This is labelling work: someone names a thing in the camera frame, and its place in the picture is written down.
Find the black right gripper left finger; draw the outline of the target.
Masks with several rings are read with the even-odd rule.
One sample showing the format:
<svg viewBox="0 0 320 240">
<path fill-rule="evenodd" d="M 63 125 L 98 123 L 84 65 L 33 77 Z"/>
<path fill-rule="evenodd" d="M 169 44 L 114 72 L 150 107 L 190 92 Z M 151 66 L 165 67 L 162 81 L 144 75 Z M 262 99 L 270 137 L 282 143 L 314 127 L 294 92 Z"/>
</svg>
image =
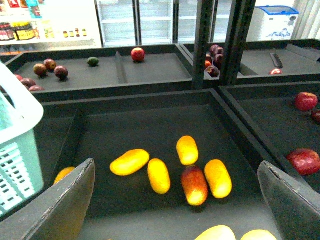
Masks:
<svg viewBox="0 0 320 240">
<path fill-rule="evenodd" d="M 0 223 L 2 240 L 76 240 L 95 185 L 96 167 L 87 159 L 61 181 Z"/>
</svg>

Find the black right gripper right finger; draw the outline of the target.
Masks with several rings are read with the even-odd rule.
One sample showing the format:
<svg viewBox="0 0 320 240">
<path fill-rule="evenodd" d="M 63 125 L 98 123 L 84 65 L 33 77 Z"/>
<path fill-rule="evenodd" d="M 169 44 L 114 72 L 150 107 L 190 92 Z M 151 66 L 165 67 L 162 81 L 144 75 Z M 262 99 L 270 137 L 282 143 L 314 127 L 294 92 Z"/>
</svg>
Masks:
<svg viewBox="0 0 320 240">
<path fill-rule="evenodd" d="M 320 238 L 320 194 L 263 161 L 257 169 L 263 198 L 283 240 Z"/>
</svg>

